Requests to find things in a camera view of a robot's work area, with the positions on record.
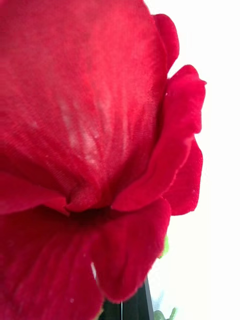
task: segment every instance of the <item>black object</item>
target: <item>black object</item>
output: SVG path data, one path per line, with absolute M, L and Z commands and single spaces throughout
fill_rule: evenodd
M 154 311 L 150 295 L 149 282 L 129 300 L 114 304 L 106 300 L 99 320 L 154 320 Z

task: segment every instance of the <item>white background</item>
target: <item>white background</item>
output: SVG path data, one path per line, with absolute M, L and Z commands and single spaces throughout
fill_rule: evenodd
M 170 251 L 150 274 L 164 290 L 165 317 L 240 319 L 240 11 L 237 0 L 145 0 L 175 23 L 180 55 L 170 75 L 192 64 L 207 81 L 202 132 L 204 164 L 195 212 L 172 217 Z

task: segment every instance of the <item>red petal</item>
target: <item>red petal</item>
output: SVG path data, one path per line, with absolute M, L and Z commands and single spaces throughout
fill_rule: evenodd
M 186 65 L 168 81 L 162 108 L 162 128 L 146 173 L 115 199 L 119 211 L 142 208 L 166 192 L 186 161 L 194 133 L 201 130 L 205 82 Z
M 184 215 L 194 211 L 199 200 L 203 155 L 195 139 L 189 156 L 176 174 L 170 189 L 163 195 L 171 206 L 171 214 Z
M 64 210 L 65 198 L 55 191 L 4 172 L 0 174 L 0 182 L 0 185 L 3 186 L 0 195 L 1 215 L 27 210 L 47 202 L 49 207 L 67 213 Z
M 44 207 L 0 222 L 2 318 L 92 320 L 103 302 L 88 255 L 93 228 Z
M 11 0 L 0 29 L 6 172 L 64 195 L 68 210 L 109 205 L 156 141 L 167 63 L 147 7 Z
M 153 16 L 167 52 L 167 70 L 179 56 L 179 37 L 173 21 L 165 14 Z
M 121 302 L 143 284 L 164 249 L 170 215 L 168 202 L 160 198 L 103 227 L 92 246 L 93 263 L 99 286 L 109 300 Z

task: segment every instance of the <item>velvety petal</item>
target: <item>velvety petal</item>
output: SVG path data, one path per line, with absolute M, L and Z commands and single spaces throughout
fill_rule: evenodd
M 129 298 L 143 284 L 164 249 L 170 215 L 169 203 L 160 198 L 103 227 L 92 258 L 99 286 L 110 301 Z
M 199 200 L 203 155 L 195 139 L 189 156 L 177 172 L 170 189 L 163 195 L 171 206 L 171 214 L 184 215 L 194 211 Z
M 147 7 L 9 0 L 0 10 L 4 170 L 64 195 L 70 211 L 109 205 L 157 138 L 167 62 Z
M 43 206 L 0 223 L 1 319 L 92 320 L 103 302 L 88 255 L 93 227 Z
M 205 82 L 191 65 L 169 79 L 160 119 L 161 133 L 145 174 L 115 199 L 112 208 L 131 211 L 158 199 L 188 158 L 194 133 L 201 130 Z
M 173 21 L 165 14 L 153 16 L 167 52 L 167 70 L 179 56 L 179 37 Z
M 62 213 L 66 213 L 66 200 L 55 191 L 48 190 L 27 180 L 5 172 L 0 173 L 0 215 L 34 208 L 49 203 Z

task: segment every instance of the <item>green leaf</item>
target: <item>green leaf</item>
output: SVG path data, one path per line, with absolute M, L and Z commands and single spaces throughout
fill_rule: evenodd
M 164 239 L 164 249 L 159 257 L 159 259 L 161 259 L 163 256 L 165 256 L 165 254 L 167 254 L 169 252 L 169 238 L 166 235 L 165 239 Z
M 154 311 L 154 320 L 166 320 L 165 317 L 164 317 L 164 314 L 157 310 L 157 311 Z

